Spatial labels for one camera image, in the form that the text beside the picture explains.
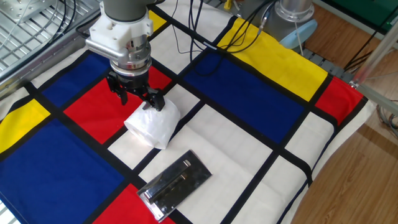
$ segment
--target red square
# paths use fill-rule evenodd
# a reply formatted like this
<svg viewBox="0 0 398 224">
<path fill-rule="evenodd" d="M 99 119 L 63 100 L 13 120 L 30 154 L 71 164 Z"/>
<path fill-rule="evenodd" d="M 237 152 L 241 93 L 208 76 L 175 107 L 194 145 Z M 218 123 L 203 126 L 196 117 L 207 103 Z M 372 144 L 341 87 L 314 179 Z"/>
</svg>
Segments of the red square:
<svg viewBox="0 0 398 224">
<path fill-rule="evenodd" d="M 128 185 L 93 224 L 158 224 L 153 214 L 138 197 L 137 191 L 133 185 Z M 162 224 L 173 223 L 170 218 L 162 221 Z"/>
<path fill-rule="evenodd" d="M 337 124 L 340 125 L 362 97 L 363 95 L 360 92 L 347 83 L 333 77 L 315 106 L 336 118 Z"/>
<path fill-rule="evenodd" d="M 149 85 L 152 88 L 163 89 L 170 82 L 169 77 L 154 67 L 150 68 Z M 64 113 L 103 144 L 123 127 L 123 122 L 141 103 L 142 100 L 138 96 L 128 94 L 128 102 L 123 106 L 117 94 L 109 90 L 104 79 L 76 100 Z"/>
</svg>

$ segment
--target blue square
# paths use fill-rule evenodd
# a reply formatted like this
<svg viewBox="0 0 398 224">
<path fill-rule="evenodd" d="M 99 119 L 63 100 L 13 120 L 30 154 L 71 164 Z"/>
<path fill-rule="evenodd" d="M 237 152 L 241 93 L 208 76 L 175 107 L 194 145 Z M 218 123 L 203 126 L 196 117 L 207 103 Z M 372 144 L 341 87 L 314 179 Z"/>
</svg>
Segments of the blue square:
<svg viewBox="0 0 398 224">
<path fill-rule="evenodd" d="M 196 66 L 212 72 L 221 60 L 208 54 Z M 211 75 L 192 70 L 185 81 L 276 143 L 280 143 L 303 112 L 303 107 L 227 59 Z"/>
<path fill-rule="evenodd" d="M 84 222 L 123 177 L 54 120 L 0 162 L 0 180 L 0 199 L 22 223 L 71 224 Z"/>
<path fill-rule="evenodd" d="M 108 59 L 97 54 L 89 54 L 84 61 L 67 71 L 55 83 L 45 89 L 43 95 L 53 104 L 61 107 L 84 87 L 101 76 L 109 67 Z"/>
</svg>

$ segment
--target light blue object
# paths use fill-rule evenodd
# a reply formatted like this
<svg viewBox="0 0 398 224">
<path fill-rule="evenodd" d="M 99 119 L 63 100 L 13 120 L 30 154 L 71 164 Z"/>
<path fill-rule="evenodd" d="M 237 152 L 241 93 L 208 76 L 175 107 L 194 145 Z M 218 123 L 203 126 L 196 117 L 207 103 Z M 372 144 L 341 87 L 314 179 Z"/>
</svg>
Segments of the light blue object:
<svg viewBox="0 0 398 224">
<path fill-rule="evenodd" d="M 303 43 L 306 41 L 317 29 L 318 23 L 315 19 L 305 23 L 304 25 L 300 26 L 298 30 L 298 34 L 300 36 L 300 41 Z M 285 38 L 283 38 L 280 42 L 284 47 L 287 49 L 293 49 L 299 46 L 299 40 L 297 39 L 297 31 L 294 30 Z"/>
</svg>

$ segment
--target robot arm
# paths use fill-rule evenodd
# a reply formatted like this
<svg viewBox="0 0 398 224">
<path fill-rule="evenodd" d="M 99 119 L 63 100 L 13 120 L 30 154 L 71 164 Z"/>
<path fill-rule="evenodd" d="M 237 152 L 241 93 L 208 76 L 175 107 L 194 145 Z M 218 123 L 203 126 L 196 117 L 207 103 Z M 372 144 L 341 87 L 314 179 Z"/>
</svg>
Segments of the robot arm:
<svg viewBox="0 0 398 224">
<path fill-rule="evenodd" d="M 114 70 L 107 76 L 112 92 L 122 104 L 127 103 L 127 92 L 137 95 L 158 111 L 164 106 L 159 90 L 148 84 L 152 65 L 148 36 L 153 33 L 148 4 L 161 0 L 104 0 L 100 3 L 101 17 L 90 27 L 86 39 L 88 48 L 110 60 Z"/>
</svg>

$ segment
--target mondrian-pattern cloth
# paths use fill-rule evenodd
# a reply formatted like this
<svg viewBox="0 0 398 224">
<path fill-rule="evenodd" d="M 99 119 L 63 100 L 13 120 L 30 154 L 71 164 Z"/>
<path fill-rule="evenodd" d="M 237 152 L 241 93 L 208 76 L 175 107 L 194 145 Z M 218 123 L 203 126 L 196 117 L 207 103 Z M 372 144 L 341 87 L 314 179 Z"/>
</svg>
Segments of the mondrian-pattern cloth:
<svg viewBox="0 0 398 224">
<path fill-rule="evenodd" d="M 321 167 L 372 113 L 363 95 L 265 33 L 233 55 L 195 46 L 190 63 L 189 1 L 174 15 L 180 53 L 175 3 L 150 12 L 149 83 L 182 115 L 167 149 L 127 131 L 142 101 L 129 95 L 122 106 L 105 80 L 109 60 L 86 49 L 0 101 L 0 200 L 20 223 L 157 223 L 136 192 L 189 149 L 213 175 L 164 223 L 290 223 Z M 224 46 L 242 23 L 204 5 L 197 32 Z"/>
</svg>

